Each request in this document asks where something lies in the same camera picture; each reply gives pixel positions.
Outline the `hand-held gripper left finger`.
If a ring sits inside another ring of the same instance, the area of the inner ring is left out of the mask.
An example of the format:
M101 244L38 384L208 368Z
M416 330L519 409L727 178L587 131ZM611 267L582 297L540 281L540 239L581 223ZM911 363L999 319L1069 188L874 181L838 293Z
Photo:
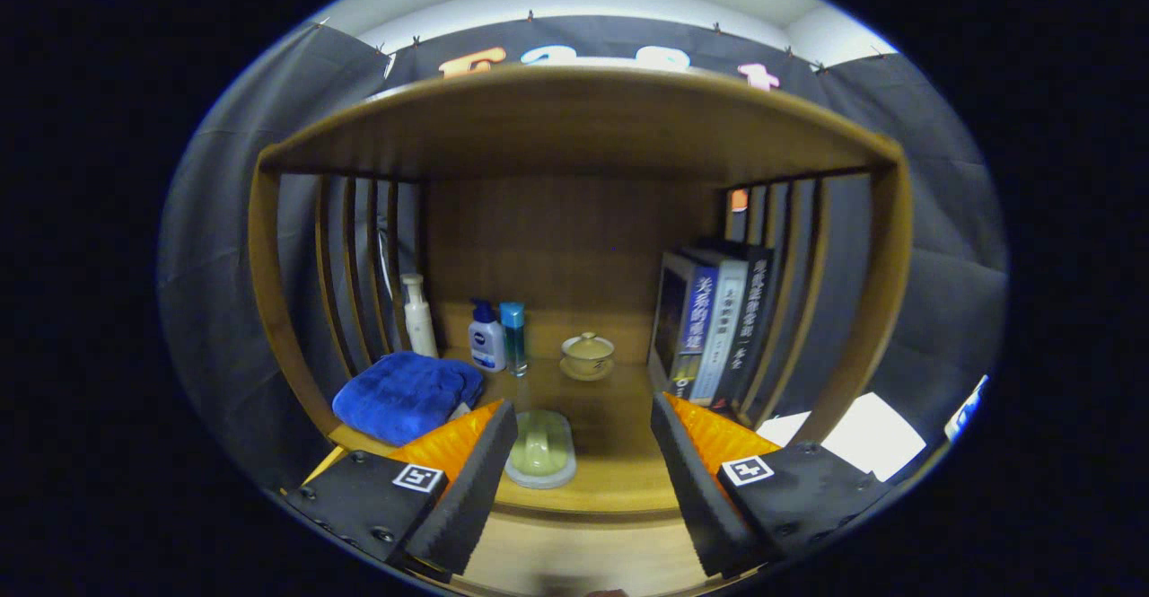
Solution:
M512 404L488 402L391 453L342 447L285 504L375 563L452 577L483 535L517 434Z

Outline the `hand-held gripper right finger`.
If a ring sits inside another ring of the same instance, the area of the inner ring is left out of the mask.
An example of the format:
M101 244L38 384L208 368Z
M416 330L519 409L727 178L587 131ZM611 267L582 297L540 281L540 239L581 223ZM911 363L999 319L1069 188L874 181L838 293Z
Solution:
M807 557L890 491L828 447L776 445L666 391L653 396L650 429L709 575L731 579Z

